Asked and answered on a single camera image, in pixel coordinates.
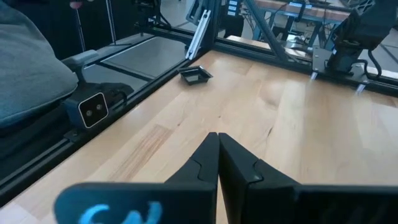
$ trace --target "gray fabric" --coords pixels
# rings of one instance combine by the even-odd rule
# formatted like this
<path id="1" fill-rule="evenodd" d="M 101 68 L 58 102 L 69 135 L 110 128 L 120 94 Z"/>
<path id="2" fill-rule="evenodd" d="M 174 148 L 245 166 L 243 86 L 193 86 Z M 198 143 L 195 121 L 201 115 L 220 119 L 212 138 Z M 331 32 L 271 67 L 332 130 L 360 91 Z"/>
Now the gray fabric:
<path id="1" fill-rule="evenodd" d="M 0 0 L 0 128 L 70 94 L 77 82 L 33 22 Z"/>

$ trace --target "black aluminum frame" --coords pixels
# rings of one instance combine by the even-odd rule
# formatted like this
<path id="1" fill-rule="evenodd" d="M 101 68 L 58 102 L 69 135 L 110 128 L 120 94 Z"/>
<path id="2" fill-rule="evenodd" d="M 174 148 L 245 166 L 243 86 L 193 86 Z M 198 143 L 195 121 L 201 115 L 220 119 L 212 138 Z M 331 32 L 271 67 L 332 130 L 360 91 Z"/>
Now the black aluminum frame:
<path id="1" fill-rule="evenodd" d="M 36 180 L 39 180 L 43 175 L 56 167 L 59 163 L 72 155 L 74 152 L 79 150 L 79 148 L 92 140 L 100 132 L 104 131 L 108 126 L 113 124 L 124 114 L 132 110 L 136 105 L 145 100 L 153 92 L 158 90 L 162 85 L 167 83 L 171 78 L 178 74 L 178 69 L 189 66 L 191 63 L 203 56 L 209 50 L 217 50 L 227 54 L 236 55 L 238 57 L 244 57 L 258 62 L 268 63 L 278 67 L 310 75 L 313 71 L 312 61 L 299 57 L 293 57 L 291 55 L 288 56 L 284 52 L 284 49 L 276 42 L 275 37 L 273 36 L 269 26 L 263 21 L 261 17 L 259 17 L 258 10 L 256 9 L 256 7 L 254 7 L 254 1 L 244 1 L 246 4 L 248 4 L 248 6 L 252 8 L 251 12 L 254 14 L 256 20 L 258 21 L 264 36 L 267 37 L 271 49 L 263 49 L 253 45 L 218 38 L 217 35 L 221 1 L 208 0 L 208 9 L 212 11 L 211 21 L 208 25 L 201 49 L 199 50 L 198 55 L 193 60 L 182 60 L 178 64 L 166 70 L 163 74 L 159 75 L 157 78 L 150 80 L 150 82 L 142 87 L 139 91 L 134 92 L 132 95 L 128 96 L 128 101 L 126 104 L 120 102 L 119 104 L 110 108 L 113 115 L 93 129 L 91 129 L 90 131 L 79 133 L 76 130 L 71 130 L 69 133 L 65 133 L 65 138 L 63 138 L 61 141 L 56 143 L 51 148 L 48 148 L 40 156 L 32 159 L 28 164 L 25 164 L 23 167 L 16 170 L 5 179 L 0 180 L 0 207 L 8 201 L 12 200 L 15 196 L 28 188 L 30 185 L 32 185 Z M 187 45 L 190 44 L 194 35 L 194 32 L 179 29 L 178 27 L 170 28 L 161 26 L 139 28 L 138 32 L 152 34 L 156 37 L 164 37 L 167 39 L 177 40 Z M 130 45 L 129 47 L 115 52 L 108 57 L 118 54 L 128 48 L 132 48 L 135 45 L 142 43 L 143 41 L 138 42 L 134 45 Z M 98 59 L 94 62 L 91 62 L 90 65 L 100 63 L 104 59 L 106 58 Z M 332 81 L 341 83 L 341 79 L 339 78 L 336 78 L 335 80 L 332 79 Z M 384 92 L 389 95 L 397 95 L 398 93 L 398 88 L 394 85 L 388 85 L 386 87 L 386 84 L 373 81 L 370 82 L 369 89 L 371 91 Z"/>

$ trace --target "wood grain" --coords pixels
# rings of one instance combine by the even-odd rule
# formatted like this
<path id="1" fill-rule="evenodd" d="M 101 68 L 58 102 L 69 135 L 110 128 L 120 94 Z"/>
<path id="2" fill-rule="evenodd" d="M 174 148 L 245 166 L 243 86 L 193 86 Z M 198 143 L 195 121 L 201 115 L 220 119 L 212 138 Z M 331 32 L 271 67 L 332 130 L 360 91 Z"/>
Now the wood grain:
<path id="1" fill-rule="evenodd" d="M 291 5 L 286 5 L 286 2 L 282 1 L 275 1 L 275 0 L 255 0 L 254 1 L 258 7 L 260 8 L 266 8 L 266 9 L 273 9 L 273 10 L 278 10 L 280 11 L 285 11 L 285 12 L 291 12 L 291 13 L 300 13 L 300 8 L 291 6 Z M 348 12 L 341 12 L 337 10 L 325 10 L 317 7 L 313 7 L 311 9 L 306 9 L 304 10 L 304 15 L 306 16 L 314 16 L 317 18 L 324 18 L 327 20 L 334 20 L 334 21 L 344 21 L 348 16 Z"/>
<path id="2" fill-rule="evenodd" d="M 213 76 L 175 77 L 0 211 L 0 223 L 55 223 L 66 187 L 86 181 L 163 182 L 210 131 L 226 132 L 302 183 L 397 185 L 398 100 L 282 68 L 208 52 Z M 226 223 L 218 194 L 218 223 Z"/>

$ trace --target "table leg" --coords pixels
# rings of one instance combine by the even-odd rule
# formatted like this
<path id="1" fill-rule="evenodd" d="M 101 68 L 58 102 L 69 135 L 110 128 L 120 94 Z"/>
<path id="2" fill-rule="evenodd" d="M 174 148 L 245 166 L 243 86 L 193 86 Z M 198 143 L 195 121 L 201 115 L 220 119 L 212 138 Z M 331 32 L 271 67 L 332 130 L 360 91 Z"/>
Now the table leg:
<path id="1" fill-rule="evenodd" d="M 284 34 L 282 36 L 282 40 L 283 41 L 287 40 L 287 38 L 289 36 L 289 33 L 292 30 L 294 19 L 295 18 L 293 16 L 289 16 L 289 18 L 287 19 L 287 23 L 286 23 L 286 26 L 285 26 L 285 31 L 284 31 Z"/>
<path id="2" fill-rule="evenodd" d="M 332 30 L 330 31 L 330 34 L 329 34 L 328 39 L 325 44 L 325 49 L 327 49 L 327 50 L 332 50 L 335 46 L 335 43 L 333 43 L 333 41 L 331 41 L 331 37 L 332 37 L 332 33 L 334 33 L 336 28 L 337 28 L 337 24 L 335 24 L 333 26 Z"/>
<path id="3" fill-rule="evenodd" d="M 312 47 L 313 44 L 315 43 L 315 39 L 317 38 L 319 34 L 319 30 L 321 29 L 322 23 L 321 22 L 316 22 L 315 28 L 313 29 L 312 36 L 310 39 L 310 42 L 308 43 L 309 47 Z"/>

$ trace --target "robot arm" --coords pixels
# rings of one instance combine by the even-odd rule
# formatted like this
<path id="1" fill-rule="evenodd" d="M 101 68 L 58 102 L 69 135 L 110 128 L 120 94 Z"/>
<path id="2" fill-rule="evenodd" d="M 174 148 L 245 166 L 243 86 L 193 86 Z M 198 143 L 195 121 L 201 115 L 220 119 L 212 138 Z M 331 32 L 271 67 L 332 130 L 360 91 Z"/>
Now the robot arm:
<path id="1" fill-rule="evenodd" d="M 372 51 L 387 37 L 397 18 L 398 1 L 364 0 L 354 8 L 349 17 L 332 34 L 335 49 L 327 62 L 334 71 L 349 73 L 352 64 L 363 50 L 369 50 L 369 58 L 381 75 L 381 67 Z"/>

